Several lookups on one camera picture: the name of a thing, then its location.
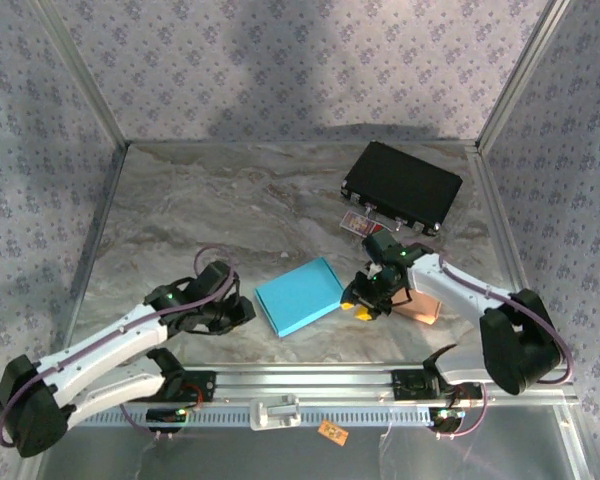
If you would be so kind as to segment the orange paper box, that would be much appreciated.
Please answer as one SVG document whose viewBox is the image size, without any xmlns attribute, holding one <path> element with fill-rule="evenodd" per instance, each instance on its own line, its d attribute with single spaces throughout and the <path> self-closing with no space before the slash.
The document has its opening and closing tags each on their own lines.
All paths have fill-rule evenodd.
<svg viewBox="0 0 600 480">
<path fill-rule="evenodd" d="M 439 317 L 441 303 L 415 290 L 401 290 L 392 297 L 392 312 L 403 317 L 432 325 Z"/>
</svg>

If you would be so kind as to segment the blue paper box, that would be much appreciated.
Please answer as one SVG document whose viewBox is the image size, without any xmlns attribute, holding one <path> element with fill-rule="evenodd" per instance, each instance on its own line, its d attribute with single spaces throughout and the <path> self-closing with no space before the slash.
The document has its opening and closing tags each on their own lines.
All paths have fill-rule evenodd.
<svg viewBox="0 0 600 480">
<path fill-rule="evenodd" d="M 324 258 L 316 258 L 255 288 L 255 297 L 279 338 L 339 308 L 344 287 Z"/>
</svg>

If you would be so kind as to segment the purple printed card packet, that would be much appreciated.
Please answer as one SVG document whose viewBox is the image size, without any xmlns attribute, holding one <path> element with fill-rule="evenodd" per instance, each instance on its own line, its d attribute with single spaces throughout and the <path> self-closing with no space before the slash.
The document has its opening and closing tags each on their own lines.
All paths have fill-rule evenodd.
<svg viewBox="0 0 600 480">
<path fill-rule="evenodd" d="M 374 222 L 368 217 L 349 210 L 340 222 L 340 227 L 360 237 L 368 236 L 374 229 Z"/>
</svg>

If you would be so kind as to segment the black hard case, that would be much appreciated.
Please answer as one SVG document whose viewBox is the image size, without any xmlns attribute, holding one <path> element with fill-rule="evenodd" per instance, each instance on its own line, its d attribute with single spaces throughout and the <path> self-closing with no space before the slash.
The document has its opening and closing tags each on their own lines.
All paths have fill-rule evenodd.
<svg viewBox="0 0 600 480">
<path fill-rule="evenodd" d="M 463 184 L 441 167 L 372 141 L 344 177 L 340 192 L 351 203 L 435 236 Z"/>
</svg>

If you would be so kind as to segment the black left controller board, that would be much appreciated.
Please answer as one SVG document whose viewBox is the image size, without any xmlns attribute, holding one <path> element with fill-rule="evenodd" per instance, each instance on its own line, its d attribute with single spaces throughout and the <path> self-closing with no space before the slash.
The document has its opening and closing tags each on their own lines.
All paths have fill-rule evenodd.
<svg viewBox="0 0 600 480">
<path fill-rule="evenodd" d="M 188 412 L 186 409 L 177 408 L 150 408 L 145 414 L 145 423 L 153 433 L 177 433 L 186 423 Z"/>
</svg>

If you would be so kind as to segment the black controller board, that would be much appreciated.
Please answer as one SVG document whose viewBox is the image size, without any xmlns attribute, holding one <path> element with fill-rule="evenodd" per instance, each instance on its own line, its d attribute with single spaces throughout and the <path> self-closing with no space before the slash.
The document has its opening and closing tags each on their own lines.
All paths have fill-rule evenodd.
<svg viewBox="0 0 600 480">
<path fill-rule="evenodd" d="M 430 408 L 429 415 L 432 422 L 429 427 L 431 431 L 451 435 L 460 430 L 466 413 L 460 408 L 441 407 Z"/>
<path fill-rule="evenodd" d="M 150 408 L 145 414 L 145 423 L 153 433 L 177 433 L 186 423 L 188 412 L 186 409 L 177 408 Z"/>
</svg>

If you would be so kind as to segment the orange tag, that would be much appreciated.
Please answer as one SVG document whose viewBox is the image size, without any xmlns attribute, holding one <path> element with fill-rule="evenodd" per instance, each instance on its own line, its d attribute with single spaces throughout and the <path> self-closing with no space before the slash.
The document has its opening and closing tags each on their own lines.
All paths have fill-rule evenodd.
<svg viewBox="0 0 600 480">
<path fill-rule="evenodd" d="M 318 433 L 333 443 L 344 446 L 349 432 L 329 420 L 323 420 L 318 427 Z"/>
</svg>

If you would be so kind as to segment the black right controller board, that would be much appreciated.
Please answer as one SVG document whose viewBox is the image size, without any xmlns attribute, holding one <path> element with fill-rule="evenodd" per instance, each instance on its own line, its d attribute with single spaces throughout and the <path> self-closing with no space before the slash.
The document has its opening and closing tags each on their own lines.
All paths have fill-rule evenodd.
<svg viewBox="0 0 600 480">
<path fill-rule="evenodd" d="M 451 435 L 460 430 L 466 413 L 460 408 L 441 407 L 430 408 L 429 415 L 432 422 L 429 427 L 431 431 Z"/>
</svg>

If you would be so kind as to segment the grey metal panel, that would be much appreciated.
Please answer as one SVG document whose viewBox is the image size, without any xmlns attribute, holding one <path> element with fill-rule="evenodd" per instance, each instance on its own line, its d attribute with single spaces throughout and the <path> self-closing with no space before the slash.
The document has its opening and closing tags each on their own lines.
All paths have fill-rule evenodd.
<svg viewBox="0 0 600 480">
<path fill-rule="evenodd" d="M 33 480 L 598 480 L 571 425 L 549 406 L 491 407 L 455 439 L 426 428 L 352 427 L 344 445 L 315 427 L 198 429 L 154 441 L 130 426 L 82 426 Z"/>
</svg>

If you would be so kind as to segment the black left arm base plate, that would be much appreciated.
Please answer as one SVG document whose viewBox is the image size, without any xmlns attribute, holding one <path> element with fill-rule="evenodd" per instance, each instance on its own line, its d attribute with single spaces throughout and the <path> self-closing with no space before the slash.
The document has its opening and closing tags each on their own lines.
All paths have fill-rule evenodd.
<svg viewBox="0 0 600 480">
<path fill-rule="evenodd" d="M 168 378 L 158 392 L 148 397 L 149 402 L 197 404 L 211 402 L 215 393 L 214 371 L 185 370 Z"/>
</svg>

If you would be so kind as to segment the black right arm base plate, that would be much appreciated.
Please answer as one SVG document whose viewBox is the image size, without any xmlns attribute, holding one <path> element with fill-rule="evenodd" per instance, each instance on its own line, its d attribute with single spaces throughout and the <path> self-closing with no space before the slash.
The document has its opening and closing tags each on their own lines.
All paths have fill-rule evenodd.
<svg viewBox="0 0 600 480">
<path fill-rule="evenodd" d="M 391 385 L 395 400 L 481 400 L 481 387 L 474 383 L 452 385 L 439 374 L 425 369 L 397 369 L 391 371 Z"/>
</svg>

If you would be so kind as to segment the aluminium mounting rail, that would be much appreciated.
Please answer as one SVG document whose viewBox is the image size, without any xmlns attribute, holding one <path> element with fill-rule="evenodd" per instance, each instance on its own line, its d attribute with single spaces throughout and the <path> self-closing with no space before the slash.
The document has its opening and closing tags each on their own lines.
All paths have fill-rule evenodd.
<svg viewBox="0 0 600 480">
<path fill-rule="evenodd" d="M 323 399 L 334 402 L 382 398 L 394 399 L 391 371 L 397 369 L 425 369 L 439 374 L 452 385 L 463 383 L 488 384 L 484 372 L 471 378 L 445 378 L 432 365 L 221 365 L 185 368 L 178 362 L 157 361 L 142 357 L 136 362 L 115 367 L 109 371 L 89 373 L 85 367 L 66 367 L 60 372 L 37 369 L 31 378 L 30 389 L 46 388 L 58 408 L 66 408 L 76 416 L 79 411 L 93 408 L 96 412 L 127 402 L 172 403 L 175 408 L 233 401 L 246 402 L 267 395 L 294 394 L 300 399 Z M 149 402 L 165 381 L 185 370 L 214 371 L 215 393 L 211 402 L 184 404 Z"/>
</svg>

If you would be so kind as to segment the white plastic bracket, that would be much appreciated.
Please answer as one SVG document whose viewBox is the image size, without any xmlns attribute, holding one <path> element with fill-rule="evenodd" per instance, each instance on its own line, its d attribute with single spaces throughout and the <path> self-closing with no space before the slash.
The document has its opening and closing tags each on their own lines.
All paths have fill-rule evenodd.
<svg viewBox="0 0 600 480">
<path fill-rule="evenodd" d="M 298 427 L 301 425 L 299 398 L 294 394 L 254 398 L 249 404 L 249 423 L 253 431 Z"/>
</svg>

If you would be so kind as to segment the aluminium table edge rail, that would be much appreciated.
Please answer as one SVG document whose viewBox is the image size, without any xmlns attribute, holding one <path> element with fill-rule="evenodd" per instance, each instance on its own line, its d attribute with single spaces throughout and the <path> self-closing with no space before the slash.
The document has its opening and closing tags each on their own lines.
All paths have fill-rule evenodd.
<svg viewBox="0 0 600 480">
<path fill-rule="evenodd" d="M 68 310 L 53 318 L 54 328 L 51 330 L 49 353 L 55 353 L 71 343 L 129 146 L 126 142 L 122 147 L 115 148 L 104 184 L 96 191 L 95 210 L 68 289 Z"/>
<path fill-rule="evenodd" d="M 489 233 L 505 282 L 514 291 L 529 288 L 529 281 L 489 165 L 474 145 L 466 147 L 465 152 L 482 207 L 487 214 Z"/>
<path fill-rule="evenodd" d="M 129 147 L 135 146 L 137 148 L 166 148 L 166 147 L 202 147 L 202 146 L 295 146 L 295 145 L 362 145 L 365 146 L 371 141 L 378 141 L 384 144 L 391 145 L 433 145 L 433 146 L 462 146 L 462 147 L 475 147 L 477 144 L 476 140 L 467 139 L 430 139 L 430 140 L 278 140 L 278 141 L 264 141 L 264 140 L 251 140 L 251 141 L 194 141 L 194 140 L 130 140 L 128 142 Z"/>
</svg>

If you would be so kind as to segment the aluminium frame post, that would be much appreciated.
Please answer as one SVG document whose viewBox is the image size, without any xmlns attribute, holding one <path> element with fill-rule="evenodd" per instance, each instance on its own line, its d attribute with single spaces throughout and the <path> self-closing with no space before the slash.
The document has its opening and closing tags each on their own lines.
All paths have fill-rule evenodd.
<svg viewBox="0 0 600 480">
<path fill-rule="evenodd" d="M 84 95 L 86 102 L 93 110 L 107 136 L 121 149 L 127 148 L 129 142 L 123 134 L 113 111 L 102 95 L 95 77 L 91 73 L 79 52 L 78 46 L 71 37 L 69 29 L 63 22 L 52 0 L 27 0 L 48 34 L 51 43 L 58 51 L 69 70 L 74 83 Z"/>
<path fill-rule="evenodd" d="M 484 156 L 491 150 L 504 129 L 572 1 L 547 0 L 547 4 L 533 27 L 520 57 L 475 142 L 480 155 Z"/>
</svg>

